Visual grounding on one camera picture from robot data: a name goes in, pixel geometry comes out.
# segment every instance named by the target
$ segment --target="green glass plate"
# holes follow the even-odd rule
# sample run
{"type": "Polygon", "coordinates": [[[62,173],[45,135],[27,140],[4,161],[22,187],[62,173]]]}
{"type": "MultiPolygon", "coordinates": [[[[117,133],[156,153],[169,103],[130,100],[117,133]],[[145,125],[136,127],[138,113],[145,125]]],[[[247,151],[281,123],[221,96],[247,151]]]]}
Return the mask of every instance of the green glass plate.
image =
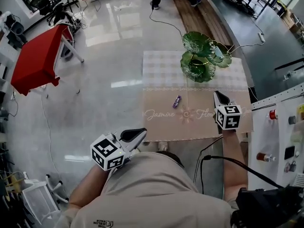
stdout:
{"type": "Polygon", "coordinates": [[[221,53],[223,54],[223,57],[218,57],[216,53],[212,53],[206,56],[206,59],[215,66],[221,68],[229,67],[232,63],[232,56],[228,52],[227,47],[215,40],[213,41],[213,44],[215,47],[217,46],[220,49],[221,53]]]}
{"type": "Polygon", "coordinates": [[[206,58],[198,57],[188,51],[182,55],[180,67],[186,77],[199,83],[210,81],[215,74],[215,66],[206,58]]]}
{"type": "Polygon", "coordinates": [[[182,37],[182,42],[187,51],[199,57],[206,57],[214,53],[212,40],[199,32],[191,31],[182,37]]]}

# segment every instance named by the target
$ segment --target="beige t-shirt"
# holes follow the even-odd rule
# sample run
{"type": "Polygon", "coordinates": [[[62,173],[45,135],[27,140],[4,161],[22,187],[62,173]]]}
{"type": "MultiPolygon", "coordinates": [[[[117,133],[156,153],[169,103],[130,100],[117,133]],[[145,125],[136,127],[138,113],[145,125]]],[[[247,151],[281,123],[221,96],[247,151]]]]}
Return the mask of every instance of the beige t-shirt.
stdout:
{"type": "Polygon", "coordinates": [[[56,228],[226,228],[232,211],[200,194],[171,158],[143,152],[109,178],[98,198],[64,212],[56,228]]]}

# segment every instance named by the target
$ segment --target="black and white marker cube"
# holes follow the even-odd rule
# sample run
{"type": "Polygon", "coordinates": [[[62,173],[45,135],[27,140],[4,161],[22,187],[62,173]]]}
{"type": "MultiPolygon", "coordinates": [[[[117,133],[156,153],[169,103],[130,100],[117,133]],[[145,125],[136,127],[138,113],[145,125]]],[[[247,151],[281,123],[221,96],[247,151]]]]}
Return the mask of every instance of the black and white marker cube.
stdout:
{"type": "Polygon", "coordinates": [[[237,129],[242,110],[239,105],[217,106],[216,121],[223,130],[237,129]]]}
{"type": "Polygon", "coordinates": [[[101,135],[90,147],[92,159],[105,171],[121,166],[124,162],[125,152],[120,144],[105,135],[101,135]]]}

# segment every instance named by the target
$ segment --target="purple candy bar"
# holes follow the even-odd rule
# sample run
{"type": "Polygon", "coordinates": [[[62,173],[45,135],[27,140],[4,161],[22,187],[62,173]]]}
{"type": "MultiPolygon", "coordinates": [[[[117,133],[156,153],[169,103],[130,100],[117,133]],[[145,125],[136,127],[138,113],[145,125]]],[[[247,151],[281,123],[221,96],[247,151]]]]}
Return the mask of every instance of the purple candy bar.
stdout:
{"type": "Polygon", "coordinates": [[[179,104],[180,101],[181,101],[181,97],[177,96],[177,98],[176,98],[176,100],[175,100],[175,102],[173,104],[173,108],[176,108],[178,106],[178,104],[179,104]]]}

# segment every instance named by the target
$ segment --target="red cloth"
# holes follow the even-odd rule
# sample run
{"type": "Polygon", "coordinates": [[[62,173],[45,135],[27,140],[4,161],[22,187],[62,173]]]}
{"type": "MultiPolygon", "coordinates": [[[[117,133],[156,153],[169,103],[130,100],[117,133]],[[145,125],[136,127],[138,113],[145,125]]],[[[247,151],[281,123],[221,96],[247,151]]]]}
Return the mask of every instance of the red cloth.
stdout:
{"type": "Polygon", "coordinates": [[[48,83],[58,85],[54,62],[62,34],[69,40],[73,39],[66,25],[57,25],[22,47],[11,79],[11,84],[20,94],[27,95],[29,90],[48,83]]]}

